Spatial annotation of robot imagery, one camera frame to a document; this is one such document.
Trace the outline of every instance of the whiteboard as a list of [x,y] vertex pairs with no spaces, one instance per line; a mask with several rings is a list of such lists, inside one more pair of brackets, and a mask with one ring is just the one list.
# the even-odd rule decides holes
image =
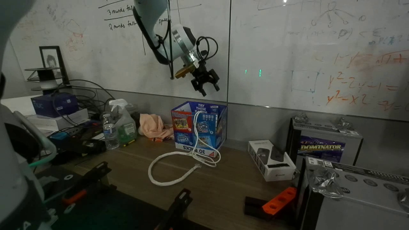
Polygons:
[[234,0],[229,102],[409,120],[409,0]]
[[[36,0],[12,34],[26,76],[43,66],[39,46],[61,46],[70,78],[95,80],[109,89],[202,98],[192,75],[171,79],[168,65],[156,61],[132,15],[133,0]],[[173,23],[219,41],[208,64],[220,76],[220,90],[205,84],[205,99],[227,101],[231,0],[172,0]],[[159,24],[159,33],[167,23]],[[176,61],[176,71],[183,66]]]

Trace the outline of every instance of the white box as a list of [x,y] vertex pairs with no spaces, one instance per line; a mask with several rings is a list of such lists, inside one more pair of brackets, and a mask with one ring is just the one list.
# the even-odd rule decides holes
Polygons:
[[62,116],[49,117],[49,116],[40,116],[40,115],[30,115],[27,116],[27,119],[47,135],[54,131],[58,131],[61,129],[72,127],[75,125],[78,125],[90,120],[87,108],[82,108],[71,115],[66,115],[66,119]]
[[[247,152],[254,158],[257,168],[260,170],[261,175],[265,177],[266,181],[292,180],[294,177],[296,171],[294,162],[287,152],[284,153],[283,162],[270,158],[273,147],[274,144],[270,140],[250,140]],[[264,162],[261,157],[257,154],[257,150],[260,148],[270,149],[268,162]]]

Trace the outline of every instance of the black cable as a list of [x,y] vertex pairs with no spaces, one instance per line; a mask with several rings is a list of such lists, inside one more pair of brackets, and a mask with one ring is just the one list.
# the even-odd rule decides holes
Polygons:
[[168,20],[165,37],[163,38],[162,35],[159,35],[159,42],[160,42],[159,46],[163,44],[167,41],[167,38],[169,35],[169,30],[171,30],[171,20]]
[[[169,60],[168,51],[167,51],[167,47],[165,47],[165,44],[164,44],[164,43],[163,43],[163,47],[164,47],[164,50],[165,50],[165,56],[167,56],[167,58]],[[168,64],[168,66],[169,66],[169,71],[171,71],[171,74],[172,74],[172,75],[174,75],[174,73],[173,73],[173,67],[172,67],[172,61]]]
[[59,116],[62,116],[67,122],[70,122],[70,124],[72,124],[72,125],[77,125],[77,124],[75,124],[72,120],[68,120],[64,115],[62,115],[58,110],[57,110],[57,107],[55,107],[55,94],[52,94],[52,102],[53,102],[53,108],[54,108],[54,111],[59,115]]
[[168,1],[168,18],[169,18],[169,28],[168,30],[169,33],[169,48],[171,48],[171,61],[169,61],[169,66],[171,66],[171,79],[174,79],[174,50],[173,50],[173,38],[172,38],[172,19],[171,19],[171,0]]
[[[215,50],[215,52],[211,55],[211,56],[209,56],[209,53],[210,53],[210,42],[209,42],[209,39],[211,39],[214,43],[215,43],[215,46],[217,46],[217,50]],[[200,50],[200,46],[201,46],[201,42],[202,41],[205,41],[206,42],[206,50]],[[218,43],[218,41],[215,39],[215,38],[213,38],[213,37],[206,37],[206,35],[201,35],[201,37],[199,37],[197,38],[197,42],[196,42],[196,51],[197,51],[197,53],[199,55],[201,55],[201,58],[202,60],[210,60],[210,58],[213,58],[214,56],[217,56],[217,53],[219,52],[219,43]]]
[[81,89],[81,90],[87,90],[87,92],[93,92],[93,98],[95,98],[95,97],[98,96],[98,92],[95,92],[94,89],[87,88],[87,87],[72,85],[72,88],[75,88],[75,89]]
[[103,112],[101,108],[96,103],[101,103],[103,107],[104,107],[105,106],[104,101],[95,99],[95,98],[91,98],[91,97],[85,96],[85,94],[76,94],[76,97],[77,97],[77,102],[80,104],[82,104],[82,107],[86,107],[87,110],[95,111],[98,113]]
[[70,121],[70,124],[72,124],[72,125],[75,125],[75,126],[77,125],[76,121],[75,121],[72,117],[70,117],[70,115],[63,115],[62,117],[63,117],[66,121]]
[[116,99],[116,97],[107,89],[104,88],[101,84],[98,84],[93,80],[87,80],[87,79],[71,79],[71,81],[87,81],[87,83],[91,83],[91,84],[95,84],[98,87],[100,87],[104,92],[107,92],[107,94],[109,94],[113,99]]

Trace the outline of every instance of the product box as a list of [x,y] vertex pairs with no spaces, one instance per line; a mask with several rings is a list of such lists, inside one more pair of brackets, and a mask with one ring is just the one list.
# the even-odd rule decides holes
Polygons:
[[351,122],[296,116],[291,121],[286,150],[298,168],[306,156],[356,165],[362,142],[364,136]]
[[287,152],[284,152],[283,161],[273,159],[273,149],[274,144],[270,140],[251,140],[247,147],[247,152],[266,181],[292,180],[296,171],[294,162]]
[[[185,102],[173,108],[172,119],[176,135],[176,147],[192,150],[196,143],[195,113],[204,111],[197,119],[199,135],[208,144],[220,148],[227,138],[227,112],[225,104]],[[210,154],[214,150],[200,142],[197,152]]]

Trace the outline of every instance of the orange tool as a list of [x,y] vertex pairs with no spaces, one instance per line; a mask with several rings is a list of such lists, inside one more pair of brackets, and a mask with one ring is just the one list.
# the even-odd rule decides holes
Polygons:
[[275,216],[280,212],[286,205],[292,203],[296,199],[297,189],[294,186],[289,186],[283,190],[279,195],[269,200],[263,205],[264,211],[271,216]]

